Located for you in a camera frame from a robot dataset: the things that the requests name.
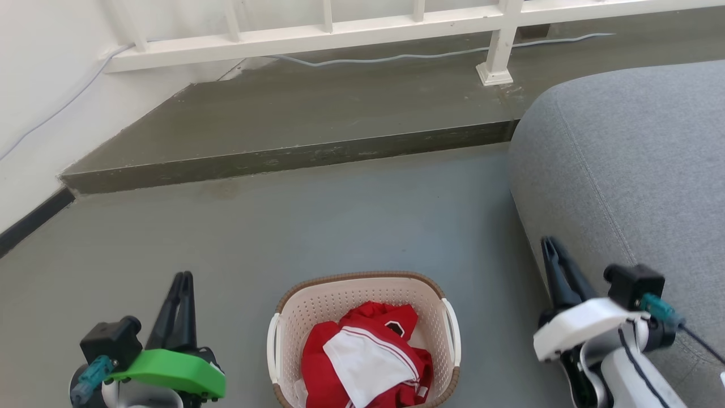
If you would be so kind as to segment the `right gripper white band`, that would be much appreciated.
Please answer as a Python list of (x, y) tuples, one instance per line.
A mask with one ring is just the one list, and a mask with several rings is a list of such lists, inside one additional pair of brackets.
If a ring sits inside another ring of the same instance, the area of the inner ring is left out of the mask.
[(619, 328), (632, 327), (632, 335), (626, 335), (632, 344), (637, 361), (651, 364), (644, 354), (650, 314), (630, 312), (608, 297), (596, 299), (596, 290), (583, 276), (577, 262), (564, 245), (555, 237), (541, 238), (547, 287), (554, 309), (546, 309), (539, 317), (539, 328), (533, 336), (533, 346), (540, 362), (559, 359), (565, 351), (590, 342), (595, 360), (603, 358), (621, 345), (614, 340)]

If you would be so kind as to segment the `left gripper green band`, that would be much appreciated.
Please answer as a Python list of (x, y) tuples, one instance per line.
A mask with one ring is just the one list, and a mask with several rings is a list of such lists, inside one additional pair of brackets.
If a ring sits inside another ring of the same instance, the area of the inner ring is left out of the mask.
[[(181, 350), (166, 350), (173, 335), (181, 297)], [(209, 347), (197, 350), (193, 275), (178, 272), (148, 336), (146, 349), (127, 369), (114, 370), (105, 387), (106, 401), (150, 400), (165, 393), (174, 401), (217, 401), (227, 393), (225, 372)]]

